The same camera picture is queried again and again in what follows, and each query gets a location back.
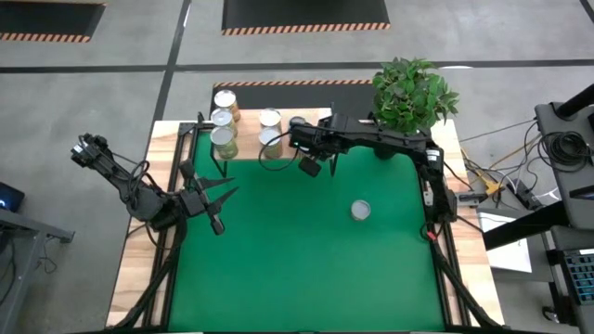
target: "concrete floor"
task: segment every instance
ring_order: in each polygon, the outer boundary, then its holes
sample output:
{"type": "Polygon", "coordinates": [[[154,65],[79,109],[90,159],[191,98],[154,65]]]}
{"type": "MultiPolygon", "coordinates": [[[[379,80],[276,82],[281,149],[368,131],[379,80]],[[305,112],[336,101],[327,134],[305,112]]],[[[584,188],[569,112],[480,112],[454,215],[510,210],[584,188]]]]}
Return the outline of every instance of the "concrete floor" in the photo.
{"type": "MultiPolygon", "coordinates": [[[[182,0],[107,1],[91,43],[0,42],[0,67],[165,65],[182,0]]],[[[178,64],[593,58],[594,24],[577,0],[386,0],[392,29],[245,37],[220,34],[223,0],[194,1],[178,64]]],[[[178,72],[165,120],[208,111],[212,86],[225,81],[368,79],[374,71],[178,72]]],[[[458,137],[468,138],[534,118],[534,105],[563,101],[592,84],[594,67],[440,70],[460,92],[458,137]]],[[[140,160],[146,149],[163,74],[0,74],[0,181],[22,189],[22,212],[76,230],[71,245],[48,251],[59,269],[36,275],[18,333],[100,329],[122,254],[128,215],[115,190],[70,161],[76,136],[102,134],[116,152],[140,160]]],[[[528,125],[462,143],[488,165],[522,144],[528,125]]],[[[512,165],[516,157],[506,165],[512,165]]],[[[535,162],[536,193],[555,187],[535,162]]],[[[523,174],[531,184],[532,176],[523,174]]],[[[514,204],[514,200],[505,198],[514,204]]],[[[552,199],[543,199],[551,203],[552,199]]],[[[539,316],[550,304],[542,285],[497,282],[506,324],[576,333],[539,316]]]]}

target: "potted plant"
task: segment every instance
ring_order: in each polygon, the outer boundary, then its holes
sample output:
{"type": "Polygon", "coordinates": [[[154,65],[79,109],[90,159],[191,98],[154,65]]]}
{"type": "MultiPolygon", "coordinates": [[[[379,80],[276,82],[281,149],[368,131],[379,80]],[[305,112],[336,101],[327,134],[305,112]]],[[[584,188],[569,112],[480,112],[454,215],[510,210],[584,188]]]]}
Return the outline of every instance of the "potted plant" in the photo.
{"type": "MultiPolygon", "coordinates": [[[[424,59],[396,57],[382,63],[383,71],[373,77],[377,92],[373,98],[374,115],[380,127],[405,135],[429,129],[447,114],[457,114],[458,93],[449,90],[441,76],[428,72],[434,65],[424,59]]],[[[392,151],[375,150],[381,159],[391,158],[392,151]]]]}

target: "green tabletop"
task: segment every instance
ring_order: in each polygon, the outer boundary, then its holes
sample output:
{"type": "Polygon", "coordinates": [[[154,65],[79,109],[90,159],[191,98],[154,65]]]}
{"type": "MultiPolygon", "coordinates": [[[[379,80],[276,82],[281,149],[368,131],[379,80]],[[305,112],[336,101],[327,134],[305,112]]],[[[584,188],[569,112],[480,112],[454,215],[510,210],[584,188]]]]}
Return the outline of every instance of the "green tabletop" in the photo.
{"type": "MultiPolygon", "coordinates": [[[[200,176],[221,178],[208,135],[197,145],[200,176]]],[[[285,161],[268,162],[272,165],[285,161]]],[[[171,331],[442,330],[423,210],[412,161],[351,149],[336,175],[317,178],[297,163],[269,172],[258,161],[230,161],[239,186],[213,234],[208,217],[188,222],[174,289],[171,331]],[[351,218],[354,200],[371,206],[351,218]]]]}

